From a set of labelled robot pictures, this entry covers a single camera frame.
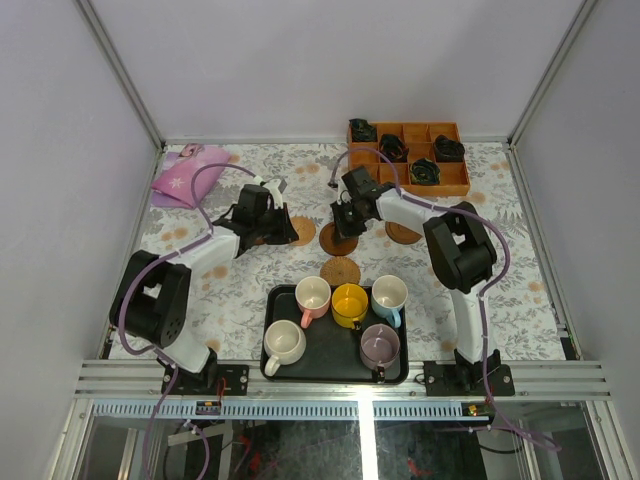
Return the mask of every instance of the pink mug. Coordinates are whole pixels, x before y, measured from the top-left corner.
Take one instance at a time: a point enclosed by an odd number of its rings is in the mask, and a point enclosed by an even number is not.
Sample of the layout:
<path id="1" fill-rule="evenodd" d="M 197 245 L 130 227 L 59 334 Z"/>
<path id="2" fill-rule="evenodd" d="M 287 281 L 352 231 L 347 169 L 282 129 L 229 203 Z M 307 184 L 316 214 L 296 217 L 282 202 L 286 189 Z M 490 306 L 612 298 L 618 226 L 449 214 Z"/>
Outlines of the pink mug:
<path id="1" fill-rule="evenodd" d="M 314 318 L 320 318 L 331 304 L 331 287 L 320 277 L 306 277 L 296 286 L 296 302 L 303 313 L 300 325 L 307 328 Z"/>

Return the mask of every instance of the white wall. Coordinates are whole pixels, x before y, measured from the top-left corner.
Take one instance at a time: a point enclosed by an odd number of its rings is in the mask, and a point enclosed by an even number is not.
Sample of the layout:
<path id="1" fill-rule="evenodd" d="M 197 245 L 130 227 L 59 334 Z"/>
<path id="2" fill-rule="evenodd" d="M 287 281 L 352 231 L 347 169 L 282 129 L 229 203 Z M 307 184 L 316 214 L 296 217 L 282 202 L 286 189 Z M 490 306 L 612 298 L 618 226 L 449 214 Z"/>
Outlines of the white wall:
<path id="1" fill-rule="evenodd" d="M 507 136 L 581 0 L 94 0 L 167 138 Z"/>
<path id="2" fill-rule="evenodd" d="M 518 145 L 588 357 L 640 464 L 640 3 L 600 2 Z"/>
<path id="3" fill-rule="evenodd" d="M 44 474 L 153 148 L 70 0 L 0 2 L 0 477 Z"/>

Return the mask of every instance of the floral tablecloth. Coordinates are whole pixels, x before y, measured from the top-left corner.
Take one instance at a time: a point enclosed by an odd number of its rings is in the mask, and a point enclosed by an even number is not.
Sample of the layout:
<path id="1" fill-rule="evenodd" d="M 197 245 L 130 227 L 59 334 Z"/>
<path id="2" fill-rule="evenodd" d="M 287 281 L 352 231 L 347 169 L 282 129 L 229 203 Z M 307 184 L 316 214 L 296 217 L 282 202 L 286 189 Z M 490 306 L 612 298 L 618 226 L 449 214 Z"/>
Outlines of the floral tablecloth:
<path id="1" fill-rule="evenodd" d="M 259 246 L 202 278 L 192 279 L 187 325 L 197 338 L 218 352 L 221 359 L 259 359 L 267 294 L 278 284 L 296 283 L 318 275 L 331 258 L 318 236 L 331 221 L 330 203 L 336 193 L 327 186 L 336 157 L 344 144 L 321 145 L 226 145 L 232 163 L 249 168 L 263 178 L 287 181 L 285 201 L 291 216 L 303 215 L 316 225 L 316 236 L 303 247 Z M 471 177 L 471 201 L 480 215 L 494 222 L 509 241 L 512 266 L 507 277 L 490 291 L 493 332 L 505 359 L 564 359 L 556 323 L 542 282 L 522 208 L 511 177 L 507 157 L 499 143 L 469 143 L 467 163 Z M 179 151 L 171 147 L 169 151 Z M 346 170 L 346 159 L 342 170 Z M 169 168 L 165 161 L 163 168 Z M 237 201 L 247 177 L 227 169 L 204 201 L 212 217 L 224 213 Z M 446 205 L 461 199 L 441 198 Z M 141 248 L 166 253 L 204 231 L 198 213 L 184 209 L 151 207 Z M 498 250 L 497 272 L 503 254 Z M 371 285 L 385 274 L 401 277 L 409 287 L 406 306 L 407 337 L 411 360 L 453 358 L 456 324 L 449 293 L 430 267 L 424 240 L 399 245 L 385 233 L 384 223 L 373 223 L 349 255 L 361 269 L 361 284 Z M 144 340 L 130 339 L 134 346 Z M 128 358 L 115 335 L 110 358 Z"/>

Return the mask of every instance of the dark brown coaster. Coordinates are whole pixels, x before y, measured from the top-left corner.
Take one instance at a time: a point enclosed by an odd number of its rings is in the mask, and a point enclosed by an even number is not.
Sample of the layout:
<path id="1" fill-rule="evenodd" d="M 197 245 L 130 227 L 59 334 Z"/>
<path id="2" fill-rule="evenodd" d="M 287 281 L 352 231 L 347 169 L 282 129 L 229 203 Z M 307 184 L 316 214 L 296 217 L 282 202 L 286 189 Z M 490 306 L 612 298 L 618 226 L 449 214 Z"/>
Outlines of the dark brown coaster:
<path id="1" fill-rule="evenodd" d="M 422 238 L 422 235 L 418 235 L 413 230 L 409 230 L 398 223 L 386 222 L 384 229 L 391 240 L 401 245 L 411 245 Z"/>
<path id="2" fill-rule="evenodd" d="M 320 277 L 329 285 L 360 283 L 360 267 L 348 257 L 330 258 L 320 269 Z"/>
<path id="3" fill-rule="evenodd" d="M 357 238 L 348 238 L 336 243 L 334 241 L 335 225 L 333 222 L 325 225 L 320 231 L 320 246 L 329 255 L 344 257 L 353 252 L 358 246 Z"/>
<path id="4" fill-rule="evenodd" d="M 308 244 L 316 236 L 316 226 L 308 217 L 292 217 L 291 224 L 300 237 L 299 240 L 291 243 L 295 247 Z"/>

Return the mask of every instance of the table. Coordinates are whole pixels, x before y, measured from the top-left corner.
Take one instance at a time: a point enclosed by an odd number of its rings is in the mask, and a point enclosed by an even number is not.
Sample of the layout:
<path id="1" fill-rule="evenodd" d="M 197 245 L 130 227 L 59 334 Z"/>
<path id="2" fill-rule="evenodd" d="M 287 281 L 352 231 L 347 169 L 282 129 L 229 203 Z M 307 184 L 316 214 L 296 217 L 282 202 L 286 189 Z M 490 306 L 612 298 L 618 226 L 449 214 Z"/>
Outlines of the table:
<path id="1" fill-rule="evenodd" d="M 181 146 L 169 147 L 179 151 Z M 218 352 L 221 359 L 259 359 L 265 306 L 269 291 L 278 284 L 296 283 L 317 275 L 330 258 L 319 245 L 322 226 L 331 221 L 330 203 L 336 198 L 327 186 L 330 171 L 344 144 L 225 145 L 232 162 L 263 178 L 283 177 L 285 201 L 291 216 L 304 215 L 316 225 L 316 237 L 303 247 L 260 246 L 202 278 L 192 279 L 187 325 L 196 337 Z M 506 360 L 562 360 L 563 350 L 551 305 L 545 292 L 526 220 L 500 143 L 468 143 L 467 163 L 471 191 L 464 200 L 494 222 L 509 242 L 512 266 L 507 277 L 489 294 L 493 334 Z M 341 166 L 346 171 L 346 159 Z M 163 168 L 169 168 L 165 161 Z M 237 201 L 246 177 L 228 169 L 206 197 L 212 217 Z M 454 205 L 462 198 L 440 198 Z M 185 245 L 202 233 L 205 224 L 195 211 L 151 207 L 140 248 L 164 254 Z M 498 242 L 495 271 L 502 266 Z M 410 360 L 449 360 L 456 346 L 456 325 L 449 293 L 430 268 L 426 243 L 399 245 L 390 240 L 384 223 L 377 222 L 360 237 L 349 255 L 361 269 L 361 284 L 371 285 L 385 274 L 405 280 L 409 288 L 406 306 Z M 145 341 L 131 338 L 134 347 Z M 114 336 L 109 358 L 130 358 Z"/>

